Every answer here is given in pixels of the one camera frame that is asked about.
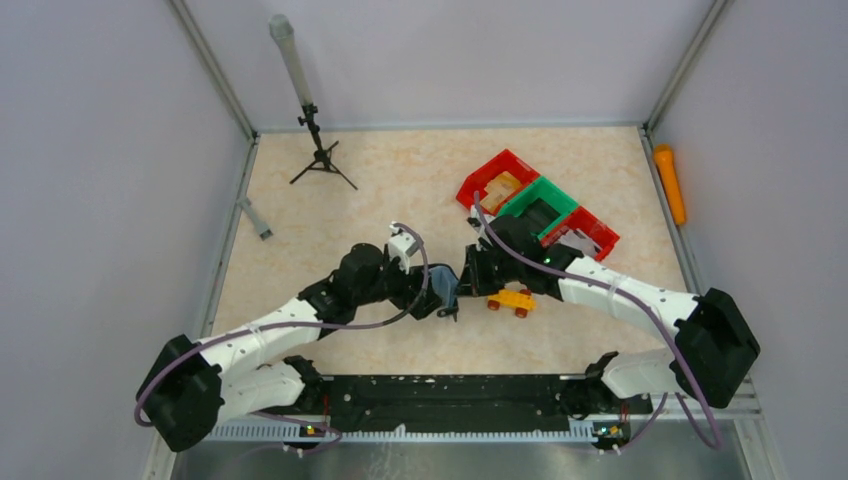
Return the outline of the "orange flashlight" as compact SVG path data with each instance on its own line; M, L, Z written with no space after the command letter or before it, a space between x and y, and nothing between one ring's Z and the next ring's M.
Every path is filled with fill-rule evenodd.
M686 223L686 209L675 169L674 152L668 144L661 144L653 151L653 160L662 182L672 220L676 226Z

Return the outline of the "small grey tool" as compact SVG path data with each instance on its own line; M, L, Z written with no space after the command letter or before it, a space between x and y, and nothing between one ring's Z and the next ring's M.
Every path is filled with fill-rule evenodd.
M273 235L273 231L271 230L270 226L265 220L263 220L259 216L257 211L253 208L253 204L248 197L244 196L239 198L236 201L236 204L239 206L241 211L248 217L248 219L253 225L256 234L262 241L267 240Z

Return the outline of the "black leather card holder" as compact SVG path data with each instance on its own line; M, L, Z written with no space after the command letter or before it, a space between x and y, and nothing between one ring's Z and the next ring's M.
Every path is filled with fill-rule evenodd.
M444 264L438 264L430 268L430 287L439 297L441 306L436 310L440 318L451 318L458 321L459 305L456 290L459 278L453 269Z

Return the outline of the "red bin with plastic bags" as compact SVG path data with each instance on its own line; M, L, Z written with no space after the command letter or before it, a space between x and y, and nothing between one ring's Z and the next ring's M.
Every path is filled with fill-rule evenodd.
M559 221L541 237L544 247L555 243L580 250L596 261L603 261L615 248L620 235L583 206Z

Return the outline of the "black tripod with grey tube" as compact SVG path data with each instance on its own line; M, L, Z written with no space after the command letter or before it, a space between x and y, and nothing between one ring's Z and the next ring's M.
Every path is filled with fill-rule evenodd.
M295 184L308 172L323 172L340 176L357 191L358 187L333 162L333 153L339 142L335 141L327 146L322 140L321 127L316 122L318 108L307 82L297 49L295 30L289 18L285 14L274 14L269 19L268 28L269 35L280 52L300 105L301 115L298 117L298 123L308 129L315 147L311 163L295 175L289 184Z

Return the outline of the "red bin with wooden blocks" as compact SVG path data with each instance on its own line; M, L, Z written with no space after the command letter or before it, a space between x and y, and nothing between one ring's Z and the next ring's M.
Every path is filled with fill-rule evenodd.
M466 209L471 209L474 194L478 193L483 211L495 215L539 177L537 170L511 150L504 149L466 177L455 199Z

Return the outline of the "yellow toy brick car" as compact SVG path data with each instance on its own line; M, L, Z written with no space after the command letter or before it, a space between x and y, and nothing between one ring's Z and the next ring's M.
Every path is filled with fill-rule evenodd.
M492 311L508 308L516 317L526 318L537 308L537 303L529 289L501 289L487 297L487 307Z

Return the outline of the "green plastic bin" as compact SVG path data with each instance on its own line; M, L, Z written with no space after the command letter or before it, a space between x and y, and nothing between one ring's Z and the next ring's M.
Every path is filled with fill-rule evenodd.
M578 206L577 200L546 177L540 176L508 200L496 216L511 215L527 220L530 231L542 240L558 228Z

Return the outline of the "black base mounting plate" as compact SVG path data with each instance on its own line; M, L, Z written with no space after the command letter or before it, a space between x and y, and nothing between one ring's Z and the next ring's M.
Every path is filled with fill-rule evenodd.
M559 374L337 375L305 388L275 413L313 416L339 431L530 433L566 431L595 415L650 414L650 400L622 400L600 380Z

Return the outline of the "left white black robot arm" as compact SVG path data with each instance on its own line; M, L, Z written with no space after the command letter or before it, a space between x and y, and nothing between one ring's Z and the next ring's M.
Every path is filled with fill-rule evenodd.
M445 264L412 266L420 247L409 235L382 248L354 245L329 276L271 313L217 336L178 335L162 348L136 394L134 419L154 428L174 452L185 451L218 425L270 407L308 413L319 404L319 374L291 349L338 330L354 330L357 310L390 302L390 325L436 311L453 314L459 278Z

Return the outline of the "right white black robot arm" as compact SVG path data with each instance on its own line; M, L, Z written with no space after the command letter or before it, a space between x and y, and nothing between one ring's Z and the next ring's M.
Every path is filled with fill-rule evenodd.
M470 214L478 240L465 249L457 293L496 294L512 284L603 311L663 342L639 353L613 353L594 366L589 404L612 412L641 394L686 394L724 409L743 384L761 347L734 298L710 288L703 294L654 286L618 273L575 248L545 247L527 222L512 215Z

